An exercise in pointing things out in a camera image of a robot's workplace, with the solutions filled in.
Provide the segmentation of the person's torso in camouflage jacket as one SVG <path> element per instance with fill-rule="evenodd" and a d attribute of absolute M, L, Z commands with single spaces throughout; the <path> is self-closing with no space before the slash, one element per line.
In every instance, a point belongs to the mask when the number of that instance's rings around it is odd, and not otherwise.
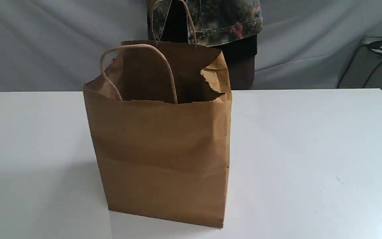
<path fill-rule="evenodd" d="M 221 50 L 232 90 L 249 90 L 263 18 L 259 0 L 147 0 L 148 37 Z"/>

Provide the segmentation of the brown paper bag with handles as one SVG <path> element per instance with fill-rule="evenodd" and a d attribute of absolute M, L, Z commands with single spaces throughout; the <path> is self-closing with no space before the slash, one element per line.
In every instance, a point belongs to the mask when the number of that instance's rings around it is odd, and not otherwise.
<path fill-rule="evenodd" d="M 83 85 L 108 209 L 223 228 L 232 92 L 221 50 L 127 41 Z"/>

